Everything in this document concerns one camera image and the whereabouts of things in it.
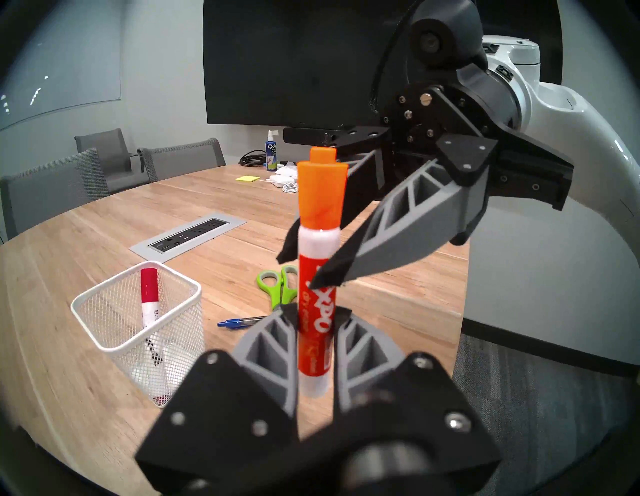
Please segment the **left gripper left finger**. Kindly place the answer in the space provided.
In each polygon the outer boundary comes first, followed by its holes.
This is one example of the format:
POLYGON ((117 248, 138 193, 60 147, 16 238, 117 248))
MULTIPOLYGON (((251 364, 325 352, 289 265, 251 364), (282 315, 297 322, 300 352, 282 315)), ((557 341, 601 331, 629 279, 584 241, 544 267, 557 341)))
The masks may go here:
POLYGON ((297 315, 296 303, 279 305, 231 352, 196 360, 135 456, 156 491, 217 483, 300 443, 297 315))

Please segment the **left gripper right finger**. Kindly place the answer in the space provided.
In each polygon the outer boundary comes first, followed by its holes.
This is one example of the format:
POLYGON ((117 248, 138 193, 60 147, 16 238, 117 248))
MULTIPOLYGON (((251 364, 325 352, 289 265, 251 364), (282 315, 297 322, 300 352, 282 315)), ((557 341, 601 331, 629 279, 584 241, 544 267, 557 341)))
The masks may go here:
POLYGON ((374 433, 349 450, 343 493, 477 493, 501 462, 465 396, 432 355, 404 353, 385 332, 338 306, 334 323, 334 420, 387 405, 374 433))

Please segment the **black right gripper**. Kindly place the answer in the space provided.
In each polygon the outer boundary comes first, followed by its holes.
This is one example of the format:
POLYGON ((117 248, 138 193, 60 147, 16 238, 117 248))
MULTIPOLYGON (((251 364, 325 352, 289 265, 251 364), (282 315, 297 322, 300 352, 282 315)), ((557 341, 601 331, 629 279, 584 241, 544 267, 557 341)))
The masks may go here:
POLYGON ((498 121, 456 78, 409 84, 389 101, 383 120, 390 129, 283 129, 284 142, 335 151, 338 164, 348 165, 341 229, 383 198, 396 176, 405 179, 319 268, 311 289, 402 268, 470 236, 488 196, 565 206, 570 160, 498 121))

